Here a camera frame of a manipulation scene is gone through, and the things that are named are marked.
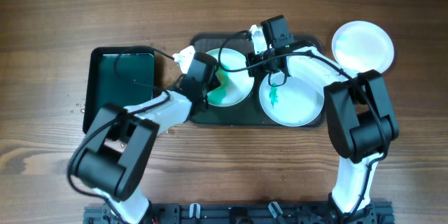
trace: wooden table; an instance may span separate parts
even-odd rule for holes
[[[326,45],[351,20],[384,28],[396,62],[384,74],[400,137],[371,196],[391,200],[397,223],[448,219],[447,0],[0,0],[0,220],[79,223],[65,179],[81,142],[90,52],[150,45],[172,54],[200,32],[235,32],[283,14],[290,30]],[[179,69],[157,57],[161,82]],[[154,145],[141,182],[153,202],[325,200],[338,156],[326,125],[237,129],[186,123]]]

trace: wire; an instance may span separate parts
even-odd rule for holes
[[[324,63],[326,63],[328,66],[330,66],[331,68],[333,68],[334,70],[336,70],[336,72],[342,76],[344,76],[345,78],[347,78],[349,80],[349,82],[356,88],[356,90],[358,91],[358,93],[361,95],[361,97],[364,99],[365,103],[367,104],[367,106],[369,107],[370,111],[372,112],[373,115],[373,119],[375,121],[375,124],[377,125],[378,131],[379,131],[379,136],[381,138],[381,144],[383,146],[383,155],[381,157],[375,158],[373,160],[371,160],[367,165],[367,171],[366,171],[366,175],[365,175],[365,179],[364,179],[364,183],[363,183],[363,187],[361,189],[361,193],[359,195],[358,200],[356,201],[355,206],[353,207],[353,209],[350,211],[350,213],[346,216],[345,221],[347,222],[349,221],[350,217],[352,217],[358,210],[359,206],[361,205],[361,202],[364,200],[365,197],[365,193],[367,191],[367,187],[368,187],[368,182],[369,182],[369,177],[370,177],[370,172],[372,171],[372,166],[374,163],[379,162],[384,160],[389,152],[389,145],[386,142],[386,137],[384,135],[384,131],[383,128],[381,126],[381,122],[379,121],[379,116],[377,115],[377,112],[375,111],[372,102],[369,100],[368,96],[366,95],[366,93],[364,92],[364,90],[360,87],[359,84],[357,84],[357,82],[350,76],[348,75],[343,69],[338,68],[337,66],[335,66],[334,64],[332,64],[331,62],[329,62],[328,60],[319,57],[317,55],[314,55],[310,50],[307,52],[292,52],[292,53],[286,53],[284,55],[278,55],[275,57],[271,57],[269,59],[265,59],[261,62],[255,63],[251,66],[248,67],[244,67],[241,69],[226,69],[222,63],[221,63],[221,51],[224,48],[225,44],[230,40],[233,39],[234,37],[243,34],[243,33],[247,33],[247,31],[239,31],[236,34],[233,34],[230,38],[228,38],[220,47],[219,53],[218,53],[218,66],[226,72],[230,72],[230,73],[234,73],[234,72],[239,72],[239,71],[245,71],[245,70],[249,70],[249,69],[253,69],[256,67],[259,67],[261,65],[264,65],[268,62],[271,62],[272,60],[277,60],[280,59],[282,57],[287,57],[287,56],[305,56],[305,57],[311,57],[317,60],[320,60]]]
[[[159,101],[159,102],[156,103],[156,104],[153,104],[153,105],[150,105],[150,106],[141,108],[141,109],[139,109],[139,110],[137,110],[137,111],[134,111],[134,112],[131,112],[131,113],[127,113],[127,114],[125,114],[125,115],[118,116],[118,117],[116,117],[116,118],[114,118],[114,119],[112,119],[112,120],[106,122],[105,124],[103,124],[101,127],[99,127],[98,129],[96,129],[96,130],[95,130],[94,132],[92,132],[91,134],[85,136],[85,138],[84,138],[83,142],[81,143],[81,145],[80,145],[79,147],[77,147],[77,149],[75,150],[75,152],[74,152],[73,155],[71,156],[71,159],[70,159],[70,161],[69,161],[69,163],[68,163],[68,165],[67,165],[67,172],[66,172],[66,178],[67,178],[67,181],[69,182],[69,185],[70,185],[70,186],[71,186],[77,193],[80,193],[80,194],[85,195],[85,196],[88,196],[88,197],[97,197],[97,198],[99,198],[99,199],[104,200],[104,201],[108,204],[108,206],[111,208],[111,210],[114,212],[114,214],[118,217],[119,221],[122,222],[122,223],[127,223],[127,222],[123,219],[123,217],[120,215],[120,213],[117,211],[117,209],[114,207],[114,205],[112,204],[112,202],[110,201],[110,199],[109,199],[108,197],[103,196],[103,195],[99,195],[99,194],[97,194],[97,193],[86,192],[86,191],[84,191],[84,190],[79,189],[79,188],[74,184],[73,180],[71,179],[71,175],[73,174],[73,163],[74,163],[75,159],[79,156],[79,154],[80,154],[81,151],[84,149],[84,147],[85,147],[85,146],[86,146],[86,145],[87,145],[87,144],[88,144],[94,137],[96,137],[99,133],[101,133],[103,130],[105,130],[106,128],[108,128],[108,127],[110,127],[110,126],[112,126],[112,125],[114,125],[114,124],[116,124],[116,123],[119,123],[120,121],[122,121],[122,120],[124,120],[124,119],[127,119],[127,118],[129,118],[129,119],[134,119],[133,116],[135,116],[136,114],[145,112],[145,111],[150,110],[150,109],[153,109],[153,108],[155,108],[155,107],[157,107],[157,106],[160,106],[160,105],[162,105],[162,104],[168,102],[168,101],[171,99],[171,95],[170,95],[169,92],[168,92],[166,89],[164,89],[164,88],[157,87],[157,86],[154,86],[154,85],[148,85],[148,84],[143,84],[143,83],[137,83],[137,82],[135,82],[135,81],[133,81],[133,80],[123,78],[123,77],[120,75],[120,73],[118,73],[117,65],[118,65],[118,61],[120,60],[121,56],[122,56],[123,54],[125,54],[125,53],[127,53],[127,52],[129,52],[129,51],[131,51],[131,50],[133,50],[133,49],[135,49],[135,48],[147,48],[147,49],[150,49],[150,50],[154,50],[155,52],[160,53],[161,55],[164,55],[165,57],[168,57],[168,58],[171,59],[171,60],[174,60],[174,58],[171,57],[171,56],[169,56],[168,54],[166,54],[166,53],[164,53],[164,52],[162,52],[162,51],[160,51],[160,50],[158,50],[158,49],[152,48],[152,47],[150,47],[150,46],[145,46],[145,45],[132,46],[132,47],[129,47],[129,48],[124,49],[124,50],[117,56],[117,58],[115,59],[115,62],[113,63],[113,71],[114,71],[115,75],[117,75],[117,77],[119,77],[119,78],[122,79],[123,81],[127,81],[127,82],[130,82],[130,83],[136,84],[136,85],[143,85],[143,86],[150,87],[150,88],[153,88],[153,89],[156,89],[156,90],[161,90],[161,91],[163,91],[163,92],[167,95],[167,97],[165,97],[165,99],[163,99],[162,101]]]

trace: plate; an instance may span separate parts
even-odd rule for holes
[[[218,59],[219,49],[210,50],[208,55]],[[221,63],[226,69],[246,67],[246,57],[236,50],[224,48],[221,52]],[[209,104],[226,107],[238,104],[246,98],[253,87],[253,77],[248,71],[229,73],[221,68],[216,73],[221,86],[208,93]]]
[[[268,84],[266,76],[259,89],[260,104],[263,111],[273,121],[289,127],[310,123],[323,108],[323,96],[308,83],[299,78],[288,77],[279,87]],[[283,83],[284,74],[274,73],[271,84]]]
[[[389,35],[366,21],[342,25],[333,36],[331,48],[337,63],[359,72],[374,69],[384,73],[395,54]]]

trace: wood grain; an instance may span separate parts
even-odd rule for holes
[[[91,51],[151,45],[169,54],[200,32],[235,32],[284,14],[325,43],[351,20],[383,27],[396,61],[385,73],[400,138],[371,195],[397,223],[448,219],[448,0],[0,0],[0,221],[79,223],[65,180],[81,142]],[[160,58],[165,85],[179,74]],[[154,145],[143,191],[153,202],[325,200],[338,156],[317,129],[174,127]]]

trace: white plastic part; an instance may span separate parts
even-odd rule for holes
[[[139,223],[145,216],[146,210],[148,210],[149,202],[145,195],[141,192],[140,186],[137,186],[129,199],[121,202],[116,202],[107,192],[104,192],[98,188],[93,188],[93,190],[100,195],[106,196],[109,199],[109,202],[121,215],[121,218],[128,223]]]
[[[174,125],[184,123],[187,120],[188,115],[190,114],[191,101],[187,97],[174,91],[168,91],[168,93],[170,94],[169,101],[160,106],[152,108],[147,112],[138,113],[135,115],[140,119],[149,119],[154,123],[157,123],[160,126],[157,134],[168,130]],[[163,92],[161,95],[152,100],[136,106],[126,106],[125,109],[127,109],[127,111],[131,113],[144,107],[161,102],[166,97],[167,95]]]
[[[306,52],[310,50],[315,56],[321,57],[337,68],[341,66],[323,56],[314,46],[307,46],[301,49],[295,50],[294,52]],[[326,63],[306,56],[288,56],[287,65],[289,74],[292,77],[299,78],[304,82],[308,83],[312,88],[315,89],[323,97],[323,87],[334,83],[335,81],[346,81],[347,78],[339,75],[339,73],[334,70],[331,66]],[[343,69],[350,77],[356,77],[358,73],[352,69]]]
[[[183,49],[180,53],[173,54],[174,61],[181,68],[182,74],[186,74],[188,72],[195,53],[195,48],[190,45],[187,48]]]
[[[219,49],[207,52],[208,55],[218,59]],[[224,48],[221,52],[221,63],[226,69],[240,69],[246,67],[246,57],[236,50]],[[253,77],[248,71],[230,73],[221,68],[216,73],[221,86],[208,93],[208,100],[213,106],[232,106],[246,98],[253,87]]]
[[[331,49],[336,61],[360,72],[385,72],[393,62],[394,50],[389,35],[366,21],[342,25],[332,39]]]
[[[258,27],[256,24],[252,25],[249,29],[251,33],[251,39],[253,43],[253,51],[255,54],[260,54],[267,50],[265,35],[263,34],[263,30],[261,27]]]
[[[280,85],[284,73],[274,73],[271,85]],[[289,127],[310,123],[322,110],[323,95],[299,78],[288,77],[285,85],[272,87],[266,76],[260,84],[258,96],[263,111],[274,122]]]
[[[379,158],[381,155],[381,153],[375,153],[364,157],[358,164],[354,164],[349,158],[339,157],[337,182],[332,191],[332,198],[341,212],[349,213],[355,207],[363,188],[367,164],[373,159]],[[372,179],[377,165],[377,162],[372,165],[367,190],[358,209],[363,209],[370,203],[370,186],[372,185]]]

